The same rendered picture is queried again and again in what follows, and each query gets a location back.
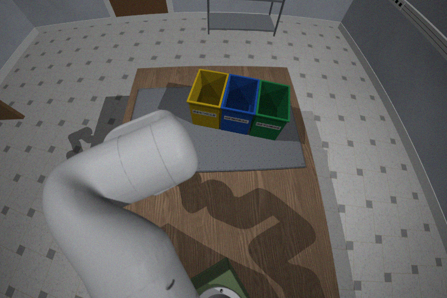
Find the yellow recycle bin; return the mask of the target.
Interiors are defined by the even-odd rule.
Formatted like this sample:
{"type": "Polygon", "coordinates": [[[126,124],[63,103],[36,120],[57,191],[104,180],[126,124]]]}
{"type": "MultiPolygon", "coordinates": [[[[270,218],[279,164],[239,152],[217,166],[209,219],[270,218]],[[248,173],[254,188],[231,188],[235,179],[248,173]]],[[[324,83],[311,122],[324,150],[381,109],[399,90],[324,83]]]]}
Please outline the yellow recycle bin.
{"type": "Polygon", "coordinates": [[[199,69],[186,101],[193,124],[219,129],[228,77],[229,73],[199,69]]]}

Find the blue general waste bin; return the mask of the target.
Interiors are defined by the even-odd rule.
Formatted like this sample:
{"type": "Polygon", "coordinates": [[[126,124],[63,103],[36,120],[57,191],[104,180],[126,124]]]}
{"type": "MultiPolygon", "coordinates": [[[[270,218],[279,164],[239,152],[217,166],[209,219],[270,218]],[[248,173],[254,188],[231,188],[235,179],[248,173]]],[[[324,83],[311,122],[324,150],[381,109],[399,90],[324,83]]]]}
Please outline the blue general waste bin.
{"type": "Polygon", "coordinates": [[[221,130],[247,135],[256,112],[259,84],[260,79],[229,74],[221,105],[221,130]]]}

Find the green bin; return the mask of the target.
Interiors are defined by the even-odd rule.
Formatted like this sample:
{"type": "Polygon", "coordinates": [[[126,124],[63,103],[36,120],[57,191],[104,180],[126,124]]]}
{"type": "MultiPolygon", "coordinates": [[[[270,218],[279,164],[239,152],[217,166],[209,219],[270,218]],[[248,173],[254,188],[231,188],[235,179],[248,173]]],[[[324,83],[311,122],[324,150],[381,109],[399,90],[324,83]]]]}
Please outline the green bin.
{"type": "Polygon", "coordinates": [[[290,122],[290,86],[260,80],[249,135],[276,140],[287,122],[290,122]]]}

